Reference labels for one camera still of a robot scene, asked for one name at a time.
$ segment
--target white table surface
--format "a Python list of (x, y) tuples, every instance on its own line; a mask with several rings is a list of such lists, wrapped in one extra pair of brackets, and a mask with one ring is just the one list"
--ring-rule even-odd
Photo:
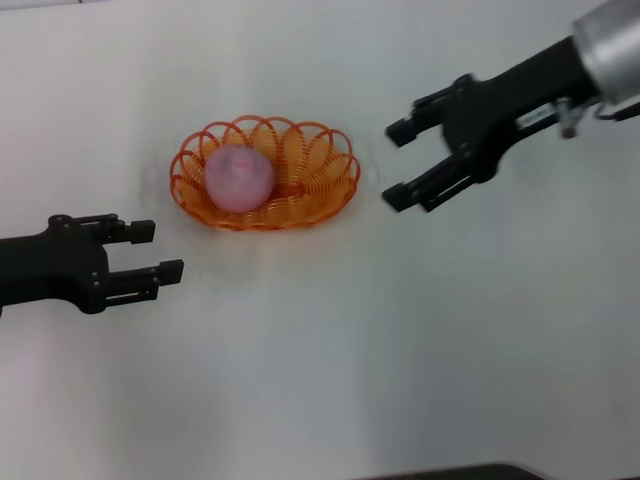
[[(0, 478), (337, 480), (510, 461), (640, 474), (638, 122), (514, 148), (439, 211), (377, 195), (445, 156), (395, 150), (410, 102), (488, 78), (598, 0), (122, 0), (0, 14), (0, 225), (158, 223), (113, 268), (172, 258), (154, 303), (0, 321)], [(335, 221), (216, 233), (167, 189), (180, 142), (238, 115), (348, 132)]]

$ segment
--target orange basket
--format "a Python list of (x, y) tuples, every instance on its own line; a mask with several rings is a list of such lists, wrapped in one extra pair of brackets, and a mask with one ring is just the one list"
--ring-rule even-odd
[[(246, 145), (273, 165), (275, 187), (258, 210), (219, 210), (204, 183), (206, 158), (222, 145)], [(272, 231), (311, 227), (337, 215), (353, 198), (360, 163), (349, 139), (320, 123), (239, 117), (214, 122), (188, 137), (171, 163), (171, 195), (191, 217), (223, 230)]]

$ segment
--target pink fruit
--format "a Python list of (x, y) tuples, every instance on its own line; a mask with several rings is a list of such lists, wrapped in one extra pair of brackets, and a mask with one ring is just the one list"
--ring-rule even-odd
[(223, 145), (207, 157), (204, 181), (220, 210), (247, 213), (267, 201), (275, 178), (271, 162), (257, 150)]

